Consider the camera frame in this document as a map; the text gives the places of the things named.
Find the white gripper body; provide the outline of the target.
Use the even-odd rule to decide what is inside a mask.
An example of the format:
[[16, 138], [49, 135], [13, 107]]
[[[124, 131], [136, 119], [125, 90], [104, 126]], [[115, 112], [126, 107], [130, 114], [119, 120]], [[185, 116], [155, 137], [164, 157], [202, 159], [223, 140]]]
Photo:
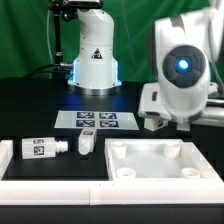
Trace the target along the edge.
[[[158, 83], [148, 83], [143, 86], [138, 115], [144, 119], [162, 119], [174, 122], [172, 115], [161, 103], [161, 94]], [[194, 121], [183, 123], [224, 127], [224, 100], [208, 99], [205, 109]]]

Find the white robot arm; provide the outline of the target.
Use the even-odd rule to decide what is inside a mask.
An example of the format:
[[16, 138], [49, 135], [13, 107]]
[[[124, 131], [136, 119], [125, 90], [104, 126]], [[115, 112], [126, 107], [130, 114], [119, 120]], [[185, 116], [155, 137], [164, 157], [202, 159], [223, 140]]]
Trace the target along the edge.
[[[147, 41], [149, 64], [157, 81], [143, 86], [139, 111], [145, 127], [155, 130], [160, 120], [183, 129], [190, 124], [224, 127], [224, 85], [211, 81], [210, 71], [224, 48], [224, 0], [154, 23]], [[80, 51], [68, 84], [90, 95], [121, 86], [113, 58], [113, 19], [101, 9], [78, 11]]]

